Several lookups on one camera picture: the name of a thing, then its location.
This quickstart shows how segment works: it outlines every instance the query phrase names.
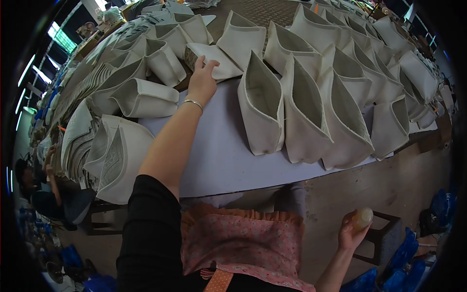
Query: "concrete floor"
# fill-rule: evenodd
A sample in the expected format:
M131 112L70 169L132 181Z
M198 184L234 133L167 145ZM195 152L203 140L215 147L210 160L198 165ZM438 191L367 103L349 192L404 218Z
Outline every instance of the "concrete floor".
M403 226L415 228L421 210L430 205L432 196L449 183L449 150L433 150L420 154L412 145L391 158L358 168L335 172L307 181L305 189L307 215L300 278L315 283L337 248L337 232L342 217L356 208L402 218ZM271 194L277 188L245 192L227 207L268 210ZM126 210L111 211L103 218L122 226ZM374 226L384 222L375 221ZM116 277L115 260L120 252L121 235L86 236L80 231L58 231L63 246L73 243L83 259L93 261L98 272ZM373 246L365 242L357 253L370 256ZM364 273L373 265L352 259L344 282Z

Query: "hand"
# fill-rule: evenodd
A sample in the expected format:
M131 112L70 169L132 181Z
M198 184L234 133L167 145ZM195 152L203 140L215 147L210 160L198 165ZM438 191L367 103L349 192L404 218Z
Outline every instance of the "hand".
M54 175L54 169L50 164L46 165L45 171L47 172L47 175Z
M211 60L204 65L205 56L200 56L195 63L195 71L188 84L188 95L186 99L196 100L203 107L216 93L216 80L212 78L212 70L219 66L219 62Z
M47 155L51 156L52 154L55 153L55 151L56 151L55 146L50 146L49 150L47 151Z
M358 211L355 210L344 216L342 219L342 225L339 230L339 249L351 250L352 252L357 249L360 243L365 238L368 230L370 229L371 223L368 224L363 230L354 229L354 222L352 218L357 215Z

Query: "orange ruffle trim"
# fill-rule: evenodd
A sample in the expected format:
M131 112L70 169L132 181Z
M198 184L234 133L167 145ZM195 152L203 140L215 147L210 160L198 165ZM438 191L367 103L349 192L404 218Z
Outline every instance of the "orange ruffle trim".
M301 217L295 212L275 211L272 213L260 213L256 212L255 210L225 208L218 209L213 205L199 203L192 207L190 210L183 213L182 215L182 223L180 226L182 231L182 239L185 240L186 236L188 235L188 230L193 225L195 225L196 221L210 214L239 216L242 218L254 220L289 222L299 228L302 237L305 233L305 224L303 223L303 217Z

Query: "glue bottle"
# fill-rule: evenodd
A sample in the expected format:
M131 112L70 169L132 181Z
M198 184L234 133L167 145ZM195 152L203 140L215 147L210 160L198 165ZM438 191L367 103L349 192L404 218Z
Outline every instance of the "glue bottle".
M357 215L352 218L354 222L354 228L357 230L362 230L373 220L373 210L366 207L358 210Z

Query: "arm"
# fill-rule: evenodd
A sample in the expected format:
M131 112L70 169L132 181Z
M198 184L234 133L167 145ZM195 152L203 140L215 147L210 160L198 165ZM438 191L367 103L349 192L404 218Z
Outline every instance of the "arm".
M58 191L57 182L55 181L55 175L52 167L50 164L46 166L47 176L50 180L50 187L52 189L52 193L55 195L55 200L57 201L57 206L62 205L62 198L60 197L60 192Z
M342 280L352 260L352 255L365 238L371 226L369 224L361 231L355 230L352 217L356 214L357 210L347 214L342 220L342 226L339 230L339 247L331 262L316 282L315 288L317 292L339 292Z
M195 71L188 85L186 100L196 100L203 107L216 92L216 81L212 70L217 61L210 61L203 68L205 57L195 63ZM179 200L179 184L190 155L202 111L198 105L183 103L165 124L148 149L138 174L147 174L166 186Z
M205 68L198 58L187 99L203 106L214 95L211 61ZM190 154L201 109L184 103L148 149L128 201L117 259L117 291L191 291L182 285L181 214L178 183Z
M44 164L42 165L43 172L47 173L46 165L50 164L50 157L54 153L55 153L55 146L51 146L49 150L47 150L47 154L45 155L45 158L44 158Z

